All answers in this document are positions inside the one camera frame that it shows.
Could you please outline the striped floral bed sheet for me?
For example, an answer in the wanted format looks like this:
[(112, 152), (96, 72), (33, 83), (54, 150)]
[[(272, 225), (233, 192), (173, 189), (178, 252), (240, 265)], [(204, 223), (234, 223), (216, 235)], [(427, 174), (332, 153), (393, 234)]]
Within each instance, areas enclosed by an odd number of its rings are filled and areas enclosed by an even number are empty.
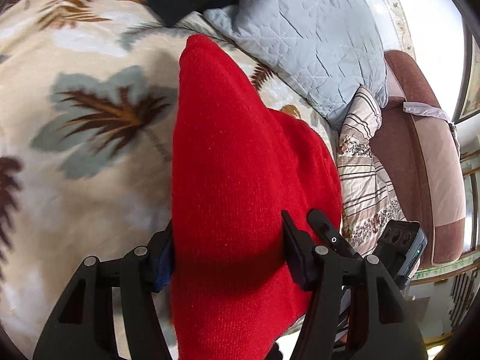
[(360, 86), (339, 135), (337, 170), (343, 196), (341, 234), (362, 256), (374, 251), (391, 219), (406, 219), (391, 178), (370, 145), (382, 122), (381, 108)]

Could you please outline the light blue quilted comforter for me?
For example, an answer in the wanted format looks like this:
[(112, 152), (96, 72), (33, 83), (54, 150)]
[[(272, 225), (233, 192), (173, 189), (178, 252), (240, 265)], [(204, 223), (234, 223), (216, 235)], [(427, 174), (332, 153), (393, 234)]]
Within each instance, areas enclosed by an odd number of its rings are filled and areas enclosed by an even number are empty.
[(383, 43), (365, 0), (239, 0), (203, 15), (333, 128), (360, 86), (387, 103)]

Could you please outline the brown pink upholstered headboard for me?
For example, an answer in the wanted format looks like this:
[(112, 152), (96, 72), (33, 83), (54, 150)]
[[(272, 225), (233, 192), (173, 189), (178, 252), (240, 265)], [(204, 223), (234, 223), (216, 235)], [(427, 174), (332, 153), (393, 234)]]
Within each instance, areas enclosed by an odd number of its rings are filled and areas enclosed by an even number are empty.
[(406, 111), (414, 103), (438, 109), (437, 97), (415, 60), (385, 52), (388, 103), (370, 141), (409, 221), (419, 222), (428, 244), (420, 267), (456, 261), (463, 252), (465, 186), (456, 142), (447, 121)]

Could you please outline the red and blue knit sweater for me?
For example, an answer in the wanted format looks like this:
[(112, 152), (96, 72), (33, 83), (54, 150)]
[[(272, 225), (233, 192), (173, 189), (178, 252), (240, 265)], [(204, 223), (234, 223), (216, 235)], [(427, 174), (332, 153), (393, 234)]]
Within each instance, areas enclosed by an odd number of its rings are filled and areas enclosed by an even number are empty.
[(181, 359), (263, 359), (310, 301), (282, 255), (282, 211), (342, 218), (335, 163), (304, 121), (268, 108), (213, 41), (180, 57), (172, 139), (171, 305)]

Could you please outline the floral leaf fleece blanket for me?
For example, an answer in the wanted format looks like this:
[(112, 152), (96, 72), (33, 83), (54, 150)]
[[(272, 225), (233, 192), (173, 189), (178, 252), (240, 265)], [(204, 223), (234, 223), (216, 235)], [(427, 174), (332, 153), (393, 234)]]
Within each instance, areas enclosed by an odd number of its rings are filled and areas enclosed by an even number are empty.
[(166, 226), (178, 60), (196, 33), (335, 147), (310, 105), (197, 13), (166, 28), (143, 0), (1, 7), (1, 327), (24, 356), (85, 257), (120, 258)]

